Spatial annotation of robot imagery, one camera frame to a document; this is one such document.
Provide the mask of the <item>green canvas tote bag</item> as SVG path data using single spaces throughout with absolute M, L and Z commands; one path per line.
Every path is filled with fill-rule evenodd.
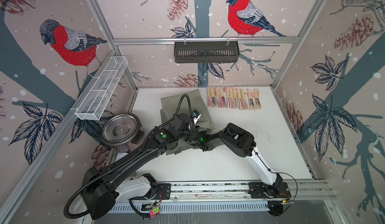
M 201 96 L 199 89 L 194 89 L 192 91 L 186 92 L 185 94 L 188 96 L 190 100 L 191 109 L 189 109 L 188 107 L 188 100 L 184 98 L 180 105 L 177 115 L 182 115 L 183 117 L 187 117 L 188 119 L 191 119 L 190 118 L 191 113 L 194 110 L 197 110 L 201 114 L 200 119 L 197 121 L 197 126 L 198 126 L 197 130 L 203 131 L 206 134 L 209 134 L 212 131 L 214 131 L 215 130 L 214 121 L 212 120 L 212 117 L 208 111 L 208 108 L 203 101 L 203 98 Z M 161 98 L 160 114 L 161 114 L 162 123 L 170 120 L 172 117 L 176 115 L 176 110 L 182 96 L 183 94 L 178 94 L 178 95 Z

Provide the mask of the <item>black grey wooden folding fan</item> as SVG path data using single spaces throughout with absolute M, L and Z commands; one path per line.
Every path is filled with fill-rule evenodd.
M 216 100 L 216 96 L 215 96 L 215 89 L 214 88 L 210 88 L 210 94 L 211 94 L 211 102 L 212 102 L 212 107 L 213 108 L 217 108 L 217 100 Z

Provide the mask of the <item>pink wooden folding fan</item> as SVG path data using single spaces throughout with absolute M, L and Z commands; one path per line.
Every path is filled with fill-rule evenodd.
M 210 87 L 207 87 L 207 107 L 212 107 L 212 96 L 211 96 L 211 89 Z

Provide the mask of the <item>grey pink folding fan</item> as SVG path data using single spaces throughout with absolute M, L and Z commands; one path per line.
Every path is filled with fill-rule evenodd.
M 238 89 L 237 88 L 233 88 L 233 99 L 234 99 L 234 108 L 239 109 Z

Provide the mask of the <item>red blossom white folding fan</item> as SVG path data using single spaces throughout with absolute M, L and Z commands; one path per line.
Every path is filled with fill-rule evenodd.
M 225 95 L 225 100 L 226 100 L 226 108 L 230 109 L 230 93 L 229 89 L 227 87 L 223 88 L 224 90 L 224 95 Z

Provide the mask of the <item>pink striped folding fan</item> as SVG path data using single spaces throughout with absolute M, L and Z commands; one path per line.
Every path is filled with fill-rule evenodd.
M 232 90 L 232 88 L 228 88 L 227 91 L 228 91 L 227 97 L 228 97 L 228 100 L 229 100 L 229 107 L 230 107 L 231 109 L 234 109 L 234 95 L 233 95 L 233 90 Z

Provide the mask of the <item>pink tassel folding fan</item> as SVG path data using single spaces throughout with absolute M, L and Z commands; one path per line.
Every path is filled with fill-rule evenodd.
M 249 110 L 247 98 L 246 98 L 246 95 L 245 95 L 245 90 L 241 89 L 240 91 L 241 91 L 241 98 L 242 98 L 243 108 L 244 108 L 244 110 Z

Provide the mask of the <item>eleventh wooden folding fan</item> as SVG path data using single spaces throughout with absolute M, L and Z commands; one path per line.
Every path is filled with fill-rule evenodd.
M 254 102 L 255 102 L 255 109 L 256 110 L 261 110 L 261 103 L 260 103 L 260 97 L 259 97 L 259 89 L 256 88 L 253 90 L 254 92 Z

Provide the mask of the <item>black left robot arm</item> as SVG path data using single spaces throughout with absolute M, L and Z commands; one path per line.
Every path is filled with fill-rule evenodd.
M 196 123 L 200 118 L 197 110 L 190 115 L 176 114 L 151 130 L 137 150 L 100 170 L 88 169 L 79 192 L 87 207 L 81 216 L 90 215 L 91 219 L 97 220 L 106 215 L 121 197 L 117 191 L 120 185 L 143 165 L 176 147 L 178 141 L 196 134 Z

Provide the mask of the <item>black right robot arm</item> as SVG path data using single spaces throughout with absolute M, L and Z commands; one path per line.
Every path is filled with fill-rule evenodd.
M 257 148 L 254 136 L 241 127 L 229 123 L 222 131 L 215 134 L 195 131 L 188 136 L 186 141 L 202 151 L 209 151 L 214 149 L 214 146 L 209 143 L 216 139 L 237 156 L 247 159 L 259 175 L 261 181 L 250 187 L 250 195 L 272 199 L 278 198 L 282 194 L 284 182 L 281 175 L 273 171 L 266 163 Z

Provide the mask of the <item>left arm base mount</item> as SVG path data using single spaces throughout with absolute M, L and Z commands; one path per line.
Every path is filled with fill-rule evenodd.
M 156 188 L 151 188 L 149 193 L 139 200 L 169 200 L 171 194 L 171 184 L 161 183 Z

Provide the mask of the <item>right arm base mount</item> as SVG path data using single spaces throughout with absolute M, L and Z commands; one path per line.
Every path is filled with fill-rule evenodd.
M 262 182 L 248 183 L 249 191 L 253 199 L 291 199 L 291 193 L 286 182 L 277 185 L 266 185 Z

